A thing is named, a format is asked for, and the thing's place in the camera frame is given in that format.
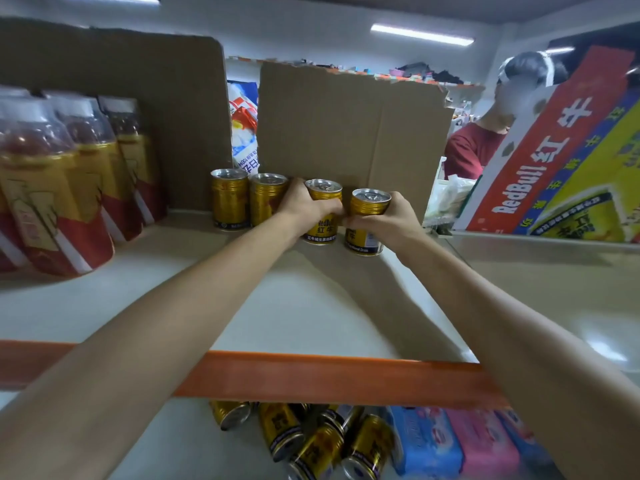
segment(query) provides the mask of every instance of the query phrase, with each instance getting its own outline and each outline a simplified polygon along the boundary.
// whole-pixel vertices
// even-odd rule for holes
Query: cardboard box
[[[171,207],[210,207],[209,173],[232,161],[215,39],[5,18],[0,53],[0,84],[137,98]],[[397,190],[421,219],[451,122],[444,99],[437,86],[266,63],[260,169]]]
[[[411,81],[266,63],[260,72],[261,171],[398,191],[420,221],[453,110],[446,92]]]

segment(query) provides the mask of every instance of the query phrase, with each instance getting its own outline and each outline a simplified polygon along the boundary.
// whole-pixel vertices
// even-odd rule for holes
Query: shelf
[[[277,61],[275,59],[250,59],[248,57],[238,57],[236,55],[230,55],[227,57],[228,61],[238,61],[238,62],[247,62],[252,64],[262,64],[265,62],[274,62],[278,64],[287,64],[286,62]],[[328,68],[327,71],[338,74],[359,74],[359,75],[369,75],[375,77],[376,79],[390,79],[390,80],[412,80],[414,82],[422,82],[424,84],[432,84],[434,86],[439,86],[441,88],[447,89],[481,89],[484,90],[484,86],[481,84],[452,84],[450,82],[437,82],[435,80],[426,80],[423,81],[414,77],[400,77],[396,75],[390,74],[382,74],[382,73],[372,73],[372,72],[364,72],[364,71],[356,71],[356,70],[348,70],[348,69],[338,69],[338,68]]]
[[[216,231],[208,214],[172,212],[86,276],[3,276],[0,388],[25,387],[135,299],[234,236]],[[488,408],[506,403],[478,364],[464,362],[473,354],[389,250],[363,258],[338,243],[297,243],[212,349],[176,395]]]
[[[0,340],[0,390],[21,390],[73,344]],[[272,403],[502,408],[476,363],[210,351],[174,395]]]
[[[640,386],[640,246],[460,231],[446,241],[482,276]]]

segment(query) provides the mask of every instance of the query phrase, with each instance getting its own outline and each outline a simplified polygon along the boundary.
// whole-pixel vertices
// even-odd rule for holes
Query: dark hair
[[[564,64],[554,61],[554,84],[560,84],[567,80],[568,74]],[[545,58],[539,52],[523,52],[512,58],[504,67],[504,73],[508,78],[517,75],[534,75],[538,78],[538,84],[544,84],[547,80],[547,64]]]

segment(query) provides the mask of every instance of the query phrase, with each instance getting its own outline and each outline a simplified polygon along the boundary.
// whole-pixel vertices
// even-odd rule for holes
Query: packaged drink bottle
[[[120,150],[134,181],[136,203],[145,224],[158,222],[166,216],[166,200],[156,156],[141,124],[138,103],[135,99],[111,96],[100,96],[99,102],[116,133]]]
[[[74,277],[113,256],[100,215],[97,177],[78,164],[77,148],[48,101],[4,98],[0,186],[26,255],[40,271]]]
[[[0,93],[5,86],[0,86]],[[0,146],[4,140],[6,118],[0,107]],[[15,271],[29,262],[24,253],[24,243],[13,220],[9,204],[0,188],[0,273]]]
[[[54,95],[49,100],[76,143],[79,167],[98,184],[100,213],[109,234],[115,242],[131,241],[142,232],[142,214],[107,117],[94,98]]]

